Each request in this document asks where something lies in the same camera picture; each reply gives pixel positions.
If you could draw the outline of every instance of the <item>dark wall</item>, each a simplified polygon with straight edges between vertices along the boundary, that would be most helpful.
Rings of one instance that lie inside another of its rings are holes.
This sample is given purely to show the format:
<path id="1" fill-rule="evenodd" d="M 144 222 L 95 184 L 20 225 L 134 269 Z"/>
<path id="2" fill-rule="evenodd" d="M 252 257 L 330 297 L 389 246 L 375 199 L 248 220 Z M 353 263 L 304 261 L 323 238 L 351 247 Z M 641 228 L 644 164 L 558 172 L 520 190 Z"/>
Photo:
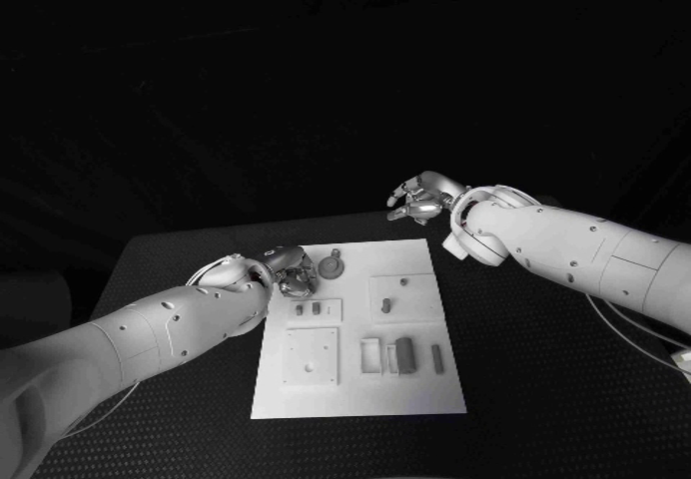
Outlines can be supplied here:
<path id="1" fill-rule="evenodd" d="M 680 9 L 100 8 L 5 16 L 5 267 L 105 277 L 134 235 L 377 211 L 426 169 L 691 240 Z"/>

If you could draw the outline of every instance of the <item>black table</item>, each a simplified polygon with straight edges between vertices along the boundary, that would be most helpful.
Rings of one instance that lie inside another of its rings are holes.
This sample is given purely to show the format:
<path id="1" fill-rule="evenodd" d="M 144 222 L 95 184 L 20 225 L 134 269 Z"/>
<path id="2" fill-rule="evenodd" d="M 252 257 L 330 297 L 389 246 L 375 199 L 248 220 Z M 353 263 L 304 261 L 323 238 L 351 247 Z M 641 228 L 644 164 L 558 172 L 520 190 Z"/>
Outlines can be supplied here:
<path id="1" fill-rule="evenodd" d="M 447 215 L 421 227 L 379 212 L 137 237 L 93 317 L 184 284 L 225 254 L 425 238 L 467 414 L 250 420 L 262 324 L 144 381 L 111 417 L 53 447 L 34 477 L 689 477 L 682 375 L 620 340 L 582 294 L 512 259 L 458 261 L 447 233 Z"/>

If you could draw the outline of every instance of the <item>black tabletop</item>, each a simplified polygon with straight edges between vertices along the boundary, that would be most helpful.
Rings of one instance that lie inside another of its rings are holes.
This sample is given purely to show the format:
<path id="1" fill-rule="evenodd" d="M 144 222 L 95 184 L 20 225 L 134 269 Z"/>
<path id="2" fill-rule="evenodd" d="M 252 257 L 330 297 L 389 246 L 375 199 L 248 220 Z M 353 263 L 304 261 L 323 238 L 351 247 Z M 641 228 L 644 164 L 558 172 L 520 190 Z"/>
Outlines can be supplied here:
<path id="1" fill-rule="evenodd" d="M 93 317 L 233 252 L 425 238 L 467 414 L 250 420 L 262 324 L 144 381 L 53 447 L 34 477 L 691 477 L 683 376 L 621 341 L 582 294 L 512 259 L 458 261 L 447 233 L 447 215 L 421 227 L 379 212 L 137 237 Z M 662 357 L 657 340 L 607 317 Z"/>

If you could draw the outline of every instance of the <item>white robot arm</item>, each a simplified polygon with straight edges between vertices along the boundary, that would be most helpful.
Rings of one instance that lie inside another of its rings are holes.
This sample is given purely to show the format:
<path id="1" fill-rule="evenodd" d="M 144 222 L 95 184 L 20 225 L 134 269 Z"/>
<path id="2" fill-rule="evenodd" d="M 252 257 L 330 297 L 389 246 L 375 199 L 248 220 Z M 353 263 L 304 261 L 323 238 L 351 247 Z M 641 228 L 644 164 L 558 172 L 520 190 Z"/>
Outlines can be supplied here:
<path id="1" fill-rule="evenodd" d="M 388 198 L 389 220 L 450 210 L 444 248 L 499 266 L 509 256 L 539 276 L 650 316 L 691 334 L 691 245 L 608 220 L 543 206 L 519 190 L 465 187 L 435 172 Z"/>
<path id="2" fill-rule="evenodd" d="M 232 254 L 197 271 L 188 285 L 0 351 L 0 477 L 28 478 L 108 397 L 255 328 L 274 283 L 282 295 L 305 297 L 315 277 L 298 246 L 274 248 L 262 261 Z"/>

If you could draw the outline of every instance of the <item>round object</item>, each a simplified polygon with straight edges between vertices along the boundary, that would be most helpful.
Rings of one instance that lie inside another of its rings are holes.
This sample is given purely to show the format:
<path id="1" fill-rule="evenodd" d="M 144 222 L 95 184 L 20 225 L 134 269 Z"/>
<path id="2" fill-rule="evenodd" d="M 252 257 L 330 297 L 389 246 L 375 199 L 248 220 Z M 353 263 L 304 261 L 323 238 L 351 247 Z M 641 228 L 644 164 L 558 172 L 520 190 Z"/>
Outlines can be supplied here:
<path id="1" fill-rule="evenodd" d="M 336 279 L 343 274 L 343 261 L 336 256 L 328 256 L 320 261 L 317 268 L 323 279 Z"/>

